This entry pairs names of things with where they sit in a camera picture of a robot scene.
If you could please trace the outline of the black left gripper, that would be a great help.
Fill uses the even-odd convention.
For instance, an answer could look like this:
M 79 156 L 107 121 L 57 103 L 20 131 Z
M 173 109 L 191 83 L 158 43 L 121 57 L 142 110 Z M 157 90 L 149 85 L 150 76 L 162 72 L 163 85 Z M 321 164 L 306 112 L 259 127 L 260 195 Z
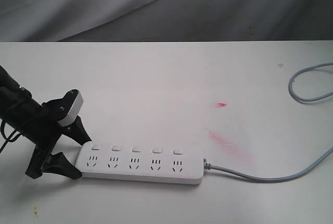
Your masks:
M 65 127 L 57 123 L 61 99 L 54 99 L 42 105 L 29 97 L 20 98 L 15 102 L 15 117 L 18 121 L 15 129 L 35 144 L 25 171 L 25 174 L 33 179 L 42 176 L 43 173 L 57 174 L 73 180 L 82 177 L 82 173 L 62 152 L 52 154 L 61 135 L 70 137 L 81 146 L 91 141 L 79 116 Z

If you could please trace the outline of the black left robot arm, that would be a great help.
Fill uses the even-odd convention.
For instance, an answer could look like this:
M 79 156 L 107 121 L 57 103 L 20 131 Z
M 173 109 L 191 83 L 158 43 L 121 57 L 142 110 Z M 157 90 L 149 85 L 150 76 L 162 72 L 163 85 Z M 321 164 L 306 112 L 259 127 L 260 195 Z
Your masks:
M 1 135 L 5 142 L 15 142 L 24 136 L 35 148 L 26 170 L 32 179 L 44 173 L 79 179 L 82 173 L 72 165 L 62 152 L 52 151 L 62 135 L 80 145 L 91 139 L 79 117 L 83 97 L 72 89 L 62 98 L 39 104 L 32 94 L 21 87 L 4 68 L 1 68 Z

